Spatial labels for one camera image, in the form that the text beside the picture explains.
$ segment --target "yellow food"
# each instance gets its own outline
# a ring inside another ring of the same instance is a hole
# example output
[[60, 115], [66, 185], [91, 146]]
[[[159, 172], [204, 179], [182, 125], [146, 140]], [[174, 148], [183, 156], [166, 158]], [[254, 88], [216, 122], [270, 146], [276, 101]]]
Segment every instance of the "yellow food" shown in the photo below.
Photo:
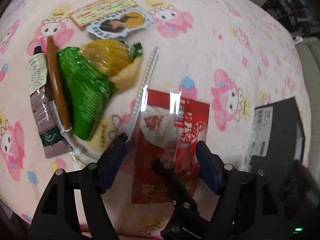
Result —
[[116, 40], [90, 42], [82, 47], [81, 54], [109, 77], [117, 75], [129, 65], [128, 49]]
[[118, 75], [110, 78], [110, 81], [120, 90], [126, 89], [136, 81], [140, 65], [141, 57], [136, 57], [128, 67], [122, 69]]
[[123, 15], [121, 18], [127, 17], [127, 21], [124, 23], [124, 26], [128, 29], [137, 28], [145, 24], [144, 17], [138, 12], [130, 12]]

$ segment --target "screw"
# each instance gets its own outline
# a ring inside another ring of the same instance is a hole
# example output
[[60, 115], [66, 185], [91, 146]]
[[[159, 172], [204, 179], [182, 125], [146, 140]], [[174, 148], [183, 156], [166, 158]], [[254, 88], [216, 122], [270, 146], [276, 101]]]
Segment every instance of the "screw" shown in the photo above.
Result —
[[94, 170], [96, 167], [97, 167], [97, 165], [96, 165], [95, 163], [90, 163], [90, 164], [88, 165], [88, 169], [89, 169], [89, 170]]
[[190, 208], [190, 204], [188, 202], [183, 203], [183, 207], [185, 209], [189, 209]]
[[63, 173], [63, 169], [56, 170], [56, 175], [61, 175]]
[[264, 170], [258, 170], [257, 173], [260, 176], [264, 176], [265, 175]]
[[233, 166], [231, 164], [225, 164], [224, 165], [224, 168], [227, 170], [227, 171], [231, 171], [233, 169]]
[[178, 226], [173, 226], [170, 228], [171, 232], [174, 234], [180, 233], [180, 228]]

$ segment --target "black box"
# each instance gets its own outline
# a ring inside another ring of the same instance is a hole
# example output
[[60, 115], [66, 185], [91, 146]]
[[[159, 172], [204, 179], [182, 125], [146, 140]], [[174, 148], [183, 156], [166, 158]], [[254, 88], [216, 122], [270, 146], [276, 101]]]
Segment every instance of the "black box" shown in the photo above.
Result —
[[305, 136], [295, 98], [255, 108], [251, 172], [263, 170], [278, 192], [295, 160], [302, 162]]

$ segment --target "barcode label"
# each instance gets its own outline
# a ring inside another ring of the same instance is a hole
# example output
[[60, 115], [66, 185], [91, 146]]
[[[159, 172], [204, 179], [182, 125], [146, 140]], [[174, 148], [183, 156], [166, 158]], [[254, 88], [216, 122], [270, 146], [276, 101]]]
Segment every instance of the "barcode label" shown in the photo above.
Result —
[[257, 121], [257, 124], [261, 124], [261, 123], [262, 123], [262, 118], [263, 118], [263, 110], [259, 110], [259, 111], [258, 111], [258, 121]]
[[266, 142], [262, 142], [261, 149], [260, 149], [260, 155], [263, 155], [264, 146], [266, 145]]
[[252, 141], [249, 148], [251, 155], [261, 157], [267, 155], [272, 127], [272, 115], [272, 106], [255, 109], [251, 132]]

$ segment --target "pink blanket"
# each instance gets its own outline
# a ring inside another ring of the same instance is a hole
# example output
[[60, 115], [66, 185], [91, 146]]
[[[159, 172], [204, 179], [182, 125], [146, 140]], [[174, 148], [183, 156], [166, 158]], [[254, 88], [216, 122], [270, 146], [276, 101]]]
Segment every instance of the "pink blanket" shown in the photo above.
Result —
[[[35, 45], [46, 50], [53, 35], [60, 48], [92, 41], [68, 13], [97, 0], [13, 0], [0, 20], [0, 193], [31, 222], [38, 201], [57, 168], [74, 170], [69, 154], [46, 159], [30, 106], [27, 65]], [[156, 46], [160, 54], [150, 88], [210, 104], [207, 145], [225, 163], [240, 168], [250, 144], [256, 106], [296, 97], [306, 135], [308, 164], [310, 105], [301, 63], [290, 34], [248, 0], [134, 0], [154, 23], [128, 37], [144, 46], [142, 68]], [[130, 117], [140, 83], [115, 96], [105, 112], [113, 131]], [[117, 116], [118, 123], [112, 122]], [[120, 234], [159, 238], [170, 203], [131, 204], [134, 153], [129, 152], [113, 187], [102, 196]], [[77, 193], [79, 219], [86, 220]], [[199, 180], [194, 194], [209, 219], [215, 196]]]

